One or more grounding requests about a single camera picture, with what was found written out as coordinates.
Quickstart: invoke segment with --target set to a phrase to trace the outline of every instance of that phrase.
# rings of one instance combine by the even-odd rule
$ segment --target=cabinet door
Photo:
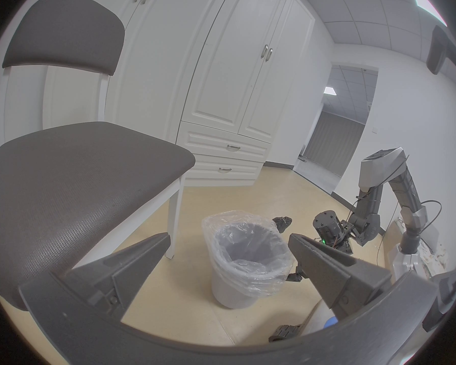
[[[117,15],[124,27],[140,0],[94,0]],[[49,66],[43,99],[43,128],[96,120],[101,75]]]
[[[306,52],[314,18],[299,0],[287,0],[264,59],[239,134],[272,143],[298,64]]]
[[[206,39],[222,3],[146,0],[139,5],[126,29],[117,72],[110,78],[105,120],[174,143],[188,88],[187,84],[184,92],[180,90],[185,70],[194,70],[190,56],[198,50],[196,61],[201,51],[202,43],[195,40],[202,31]]]
[[[182,120],[238,132],[285,0],[226,0],[206,39]]]

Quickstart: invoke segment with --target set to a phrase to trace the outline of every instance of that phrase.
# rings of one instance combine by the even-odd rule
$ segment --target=wardrobe
[[[307,51],[300,0],[95,0],[125,26],[104,119],[190,150],[187,186],[254,183]],[[94,121],[101,76],[49,67],[43,126]]]

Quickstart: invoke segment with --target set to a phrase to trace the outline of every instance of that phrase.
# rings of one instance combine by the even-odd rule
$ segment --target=trash bag
[[[251,297],[281,289],[294,258],[273,221],[229,211],[204,218],[201,226],[213,269],[225,283]]]
[[[283,233],[292,223],[292,218],[288,216],[278,216],[272,219],[277,226],[279,233]]]

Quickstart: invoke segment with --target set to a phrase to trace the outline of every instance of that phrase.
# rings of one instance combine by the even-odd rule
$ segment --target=drop ceiling
[[[336,96],[323,96],[323,111],[342,116],[355,122],[367,122],[368,103],[373,101],[378,72],[370,69],[333,65],[328,87],[334,88]]]
[[[335,43],[382,47],[426,62],[436,25],[454,40],[448,28],[418,7],[415,0],[308,1]],[[449,59],[441,72],[456,83],[456,66]]]

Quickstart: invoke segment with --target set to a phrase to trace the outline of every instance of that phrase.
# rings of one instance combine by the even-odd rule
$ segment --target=trash can
[[[212,291],[228,308],[246,308],[278,292],[293,257],[275,223],[241,211],[207,217],[202,223],[213,267]]]

